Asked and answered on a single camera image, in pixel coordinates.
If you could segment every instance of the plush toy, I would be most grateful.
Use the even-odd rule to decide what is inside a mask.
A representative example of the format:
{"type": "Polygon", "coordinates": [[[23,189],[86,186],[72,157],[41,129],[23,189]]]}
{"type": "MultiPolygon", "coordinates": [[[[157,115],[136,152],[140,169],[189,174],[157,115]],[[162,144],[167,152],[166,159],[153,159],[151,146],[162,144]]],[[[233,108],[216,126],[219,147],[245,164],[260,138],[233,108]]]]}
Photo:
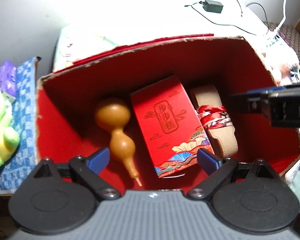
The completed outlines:
{"type": "Polygon", "coordinates": [[[0,166],[11,158],[19,145],[20,138],[17,132],[10,127],[11,111],[7,111],[5,98],[0,91],[0,166]]]}
{"type": "Polygon", "coordinates": [[[266,64],[271,66],[271,73],[278,86],[292,83],[290,73],[299,67],[296,52],[288,46],[270,47],[266,54],[266,64]]]}

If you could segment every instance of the white cable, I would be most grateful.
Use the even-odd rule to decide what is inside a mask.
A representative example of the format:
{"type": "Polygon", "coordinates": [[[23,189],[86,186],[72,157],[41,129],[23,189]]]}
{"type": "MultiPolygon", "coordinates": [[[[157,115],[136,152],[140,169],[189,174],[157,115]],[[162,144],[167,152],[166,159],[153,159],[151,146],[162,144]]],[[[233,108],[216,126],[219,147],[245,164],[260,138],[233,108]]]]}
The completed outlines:
{"type": "Polygon", "coordinates": [[[279,29],[281,28],[281,26],[284,24],[285,20],[286,20],[286,2],[287,0],[284,0],[284,5],[283,5],[283,13],[284,13],[284,17],[281,20],[281,22],[279,23],[279,25],[277,26],[277,28],[273,31],[274,35],[277,35],[279,29]]]}

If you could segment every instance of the blue patterned fabric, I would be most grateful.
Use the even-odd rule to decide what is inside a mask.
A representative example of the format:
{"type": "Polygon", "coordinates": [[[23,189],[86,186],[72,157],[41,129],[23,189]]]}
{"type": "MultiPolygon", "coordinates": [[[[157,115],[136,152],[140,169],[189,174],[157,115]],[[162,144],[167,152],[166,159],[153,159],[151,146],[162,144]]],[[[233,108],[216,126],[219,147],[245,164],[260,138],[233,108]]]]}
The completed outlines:
{"type": "Polygon", "coordinates": [[[35,144],[35,60],[17,67],[16,100],[11,126],[20,136],[16,153],[0,169],[0,194],[12,194],[37,164],[35,144]]]}

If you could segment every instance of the beige strap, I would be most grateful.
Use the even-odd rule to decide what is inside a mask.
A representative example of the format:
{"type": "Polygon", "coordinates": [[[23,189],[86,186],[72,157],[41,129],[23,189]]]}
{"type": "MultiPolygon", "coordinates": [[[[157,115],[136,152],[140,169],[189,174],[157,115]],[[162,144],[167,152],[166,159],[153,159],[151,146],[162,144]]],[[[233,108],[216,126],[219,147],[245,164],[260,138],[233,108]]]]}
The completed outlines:
{"type": "MultiPolygon", "coordinates": [[[[215,86],[208,85],[191,90],[191,97],[196,109],[204,105],[221,106],[219,93],[215,86]]],[[[216,155],[221,158],[231,156],[238,151],[234,126],[226,126],[206,131],[216,155]]]]}

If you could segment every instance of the red box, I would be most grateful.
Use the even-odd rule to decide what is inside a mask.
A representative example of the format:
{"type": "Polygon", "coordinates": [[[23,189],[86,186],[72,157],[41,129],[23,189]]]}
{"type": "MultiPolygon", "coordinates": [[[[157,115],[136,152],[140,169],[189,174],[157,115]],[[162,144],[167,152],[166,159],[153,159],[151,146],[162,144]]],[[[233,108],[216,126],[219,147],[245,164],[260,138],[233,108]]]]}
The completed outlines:
{"type": "Polygon", "coordinates": [[[199,148],[213,152],[176,76],[132,93],[131,101],[159,178],[196,164],[199,148]]]}
{"type": "MultiPolygon", "coordinates": [[[[78,154],[88,156],[109,145],[109,133],[94,122],[98,102],[117,96],[129,104],[132,92],[171,75],[176,75],[186,90],[214,84],[222,102],[229,94],[274,86],[253,48],[240,37],[199,34],[117,47],[38,81],[37,152],[42,158],[64,163],[78,154]]],[[[281,175],[300,159],[296,129],[270,127],[269,120],[261,114],[229,115],[239,148],[234,158],[241,162],[264,158],[281,175]]],[[[174,188],[187,193],[207,177],[199,165],[193,165],[182,177],[158,178],[134,115],[125,132],[136,143],[134,159],[143,186],[133,182],[123,165],[112,158],[100,173],[122,194],[126,189],[174,188]]]]}

